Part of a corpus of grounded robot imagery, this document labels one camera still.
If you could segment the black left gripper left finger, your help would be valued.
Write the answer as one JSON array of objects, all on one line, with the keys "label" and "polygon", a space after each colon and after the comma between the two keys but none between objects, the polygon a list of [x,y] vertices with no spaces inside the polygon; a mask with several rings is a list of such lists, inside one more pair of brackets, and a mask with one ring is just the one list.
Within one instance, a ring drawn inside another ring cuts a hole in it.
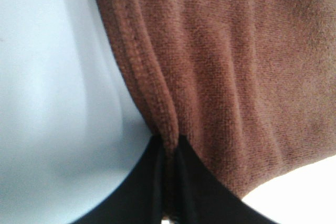
[{"label": "black left gripper left finger", "polygon": [[163,141],[159,136],[153,136],[138,163],[117,189],[74,223],[161,223],[163,172]]}]

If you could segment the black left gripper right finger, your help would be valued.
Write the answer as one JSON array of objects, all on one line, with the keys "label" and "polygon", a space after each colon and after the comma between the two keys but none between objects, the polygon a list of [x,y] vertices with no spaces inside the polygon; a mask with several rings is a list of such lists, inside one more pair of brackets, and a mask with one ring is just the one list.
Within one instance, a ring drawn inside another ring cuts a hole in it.
[{"label": "black left gripper right finger", "polygon": [[243,203],[205,167],[185,136],[174,153],[178,223],[275,223]]}]

